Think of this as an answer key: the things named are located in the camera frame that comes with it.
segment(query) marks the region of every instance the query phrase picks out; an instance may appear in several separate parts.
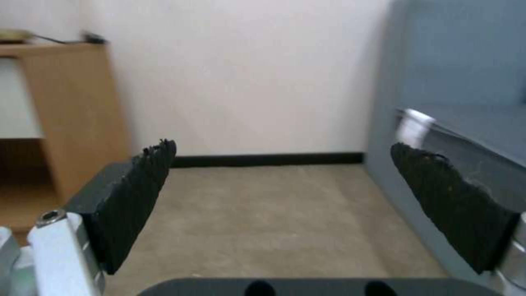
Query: blue-gray sofa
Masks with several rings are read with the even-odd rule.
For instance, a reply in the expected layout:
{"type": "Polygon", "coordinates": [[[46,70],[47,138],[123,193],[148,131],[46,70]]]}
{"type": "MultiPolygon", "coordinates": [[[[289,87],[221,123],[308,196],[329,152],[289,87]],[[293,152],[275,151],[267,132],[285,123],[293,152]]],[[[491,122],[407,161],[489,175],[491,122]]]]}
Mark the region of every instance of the blue-gray sofa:
{"type": "Polygon", "coordinates": [[[422,212],[389,149],[401,110],[424,112],[436,122],[423,149],[526,211],[526,1],[394,1],[384,39],[367,170],[452,276],[486,284],[422,212]]]}

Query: floor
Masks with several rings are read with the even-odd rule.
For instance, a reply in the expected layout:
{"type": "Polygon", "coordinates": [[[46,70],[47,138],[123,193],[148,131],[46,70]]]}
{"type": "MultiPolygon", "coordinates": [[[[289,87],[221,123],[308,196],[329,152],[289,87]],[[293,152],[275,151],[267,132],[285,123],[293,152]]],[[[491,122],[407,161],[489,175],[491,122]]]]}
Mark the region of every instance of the floor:
{"type": "Polygon", "coordinates": [[[361,165],[176,169],[106,295],[185,277],[445,277],[361,165]]]}

